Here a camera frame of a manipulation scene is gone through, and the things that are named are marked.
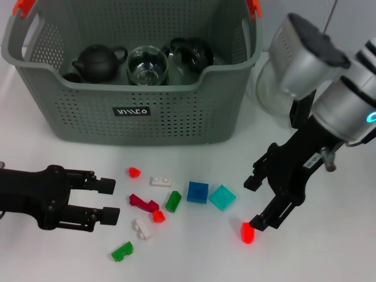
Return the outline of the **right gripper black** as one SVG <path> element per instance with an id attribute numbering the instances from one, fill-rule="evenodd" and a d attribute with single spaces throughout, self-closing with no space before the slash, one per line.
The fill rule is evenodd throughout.
<path id="1" fill-rule="evenodd" d="M 338 150 L 343 141 L 322 127 L 313 117 L 282 146 L 272 144 L 267 152 L 253 164 L 253 174 L 244 182 L 244 188 L 257 190 L 267 177 L 276 194 L 261 214 L 256 215 L 249 225 L 259 231 L 280 224 L 305 201 L 306 183 L 310 176 L 323 164 L 319 159 L 311 168 L 304 165 L 324 147 Z"/>

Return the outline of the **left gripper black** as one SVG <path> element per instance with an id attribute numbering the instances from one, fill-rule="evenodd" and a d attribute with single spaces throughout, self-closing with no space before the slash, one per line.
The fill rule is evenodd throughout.
<path id="1" fill-rule="evenodd" d="M 113 194 L 115 179 L 98 179 L 94 171 L 65 170 L 50 165 L 39 172 L 0 169 L 0 213 L 32 216 L 43 230 L 59 227 L 93 232 L 96 222 L 115 226 L 120 209 L 68 205 L 71 189 Z"/>

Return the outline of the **teal square plate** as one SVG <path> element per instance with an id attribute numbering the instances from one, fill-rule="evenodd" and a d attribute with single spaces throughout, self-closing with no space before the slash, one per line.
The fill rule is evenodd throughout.
<path id="1" fill-rule="evenodd" d="M 209 200 L 221 211 L 225 211 L 236 200 L 236 195 L 221 185 L 210 196 Z"/>

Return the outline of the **tall orange-red block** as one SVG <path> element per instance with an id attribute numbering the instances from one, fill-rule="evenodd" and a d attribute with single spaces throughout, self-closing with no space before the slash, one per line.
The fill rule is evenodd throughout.
<path id="1" fill-rule="evenodd" d="M 255 238 L 255 229 L 248 222 L 243 222 L 240 229 L 242 242 L 251 244 Z"/>

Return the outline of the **green slope block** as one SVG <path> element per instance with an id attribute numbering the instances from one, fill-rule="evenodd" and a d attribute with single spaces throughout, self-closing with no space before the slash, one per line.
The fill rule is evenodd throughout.
<path id="1" fill-rule="evenodd" d="M 179 206 L 181 199 L 182 195 L 178 191 L 172 191 L 169 199 L 165 204 L 165 209 L 170 213 L 174 213 Z"/>

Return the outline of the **blue square plate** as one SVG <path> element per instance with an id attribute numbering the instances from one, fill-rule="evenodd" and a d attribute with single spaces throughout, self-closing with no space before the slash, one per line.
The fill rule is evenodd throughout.
<path id="1" fill-rule="evenodd" d="M 208 193 L 209 185 L 207 183 L 189 182 L 187 201 L 206 204 Z"/>

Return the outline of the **glass teacup with black sleeve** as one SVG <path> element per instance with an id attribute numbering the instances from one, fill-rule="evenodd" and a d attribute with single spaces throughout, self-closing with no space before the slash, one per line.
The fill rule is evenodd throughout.
<path id="1" fill-rule="evenodd" d="M 127 59 L 126 73 L 130 85 L 165 86 L 169 83 L 170 49 L 143 45 L 132 50 Z"/>
<path id="2" fill-rule="evenodd" d="M 209 44 L 201 38 L 174 38 L 170 42 L 174 64 L 187 79 L 197 79 L 214 64 L 214 55 Z"/>

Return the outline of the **dark red curved block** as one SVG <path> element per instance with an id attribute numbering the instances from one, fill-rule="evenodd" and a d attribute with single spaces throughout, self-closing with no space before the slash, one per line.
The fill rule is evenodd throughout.
<path id="1" fill-rule="evenodd" d="M 129 196 L 129 203 L 131 206 L 136 206 L 139 209 L 149 213 L 153 213 L 160 209 L 159 205 L 155 201 L 150 200 L 149 202 L 145 202 L 135 194 L 131 194 Z"/>

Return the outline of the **grey perforated storage bin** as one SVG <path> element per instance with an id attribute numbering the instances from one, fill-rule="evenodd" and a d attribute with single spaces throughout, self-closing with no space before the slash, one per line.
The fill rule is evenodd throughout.
<path id="1" fill-rule="evenodd" d="M 106 145 L 199 145 L 234 132 L 252 67 L 261 54 L 261 18 L 246 0 L 36 0 L 11 15 L 1 46 L 54 133 Z M 214 64 L 184 78 L 169 59 L 166 86 L 132 86 L 122 65 L 110 82 L 73 83 L 72 61 L 88 46 L 169 46 L 201 38 Z"/>

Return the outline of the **white two-stud brick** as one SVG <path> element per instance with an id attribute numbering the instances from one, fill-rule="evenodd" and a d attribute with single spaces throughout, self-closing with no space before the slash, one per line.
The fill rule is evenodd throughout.
<path id="1" fill-rule="evenodd" d="M 151 238 L 151 233 L 147 226 L 141 219 L 134 219 L 133 221 L 133 228 L 137 232 L 138 238 L 142 240 L 149 240 Z"/>

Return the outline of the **green two-stud brick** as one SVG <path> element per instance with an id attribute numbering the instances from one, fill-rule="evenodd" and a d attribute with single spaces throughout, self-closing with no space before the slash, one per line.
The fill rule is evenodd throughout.
<path id="1" fill-rule="evenodd" d="M 133 251 L 134 251 L 133 244 L 130 241 L 128 241 L 127 243 L 123 244 L 118 249 L 116 249 L 115 251 L 113 251 L 111 253 L 111 256 L 114 259 L 114 261 L 120 262 L 126 256 L 131 255 L 133 253 Z"/>

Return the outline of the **white two-stud flat plate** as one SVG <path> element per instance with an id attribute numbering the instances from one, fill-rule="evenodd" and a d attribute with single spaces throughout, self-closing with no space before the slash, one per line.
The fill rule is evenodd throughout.
<path id="1" fill-rule="evenodd" d="M 171 177 L 151 177 L 150 183 L 152 187 L 166 187 L 171 188 L 172 187 L 172 178 Z"/>

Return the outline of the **dark clay teapot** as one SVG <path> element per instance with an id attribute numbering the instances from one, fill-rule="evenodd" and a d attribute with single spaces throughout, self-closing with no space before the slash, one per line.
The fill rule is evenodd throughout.
<path id="1" fill-rule="evenodd" d="M 109 48 L 94 44 L 84 49 L 71 64 L 84 80 L 102 83 L 117 75 L 119 66 L 126 61 L 127 56 L 128 50 L 124 46 Z"/>

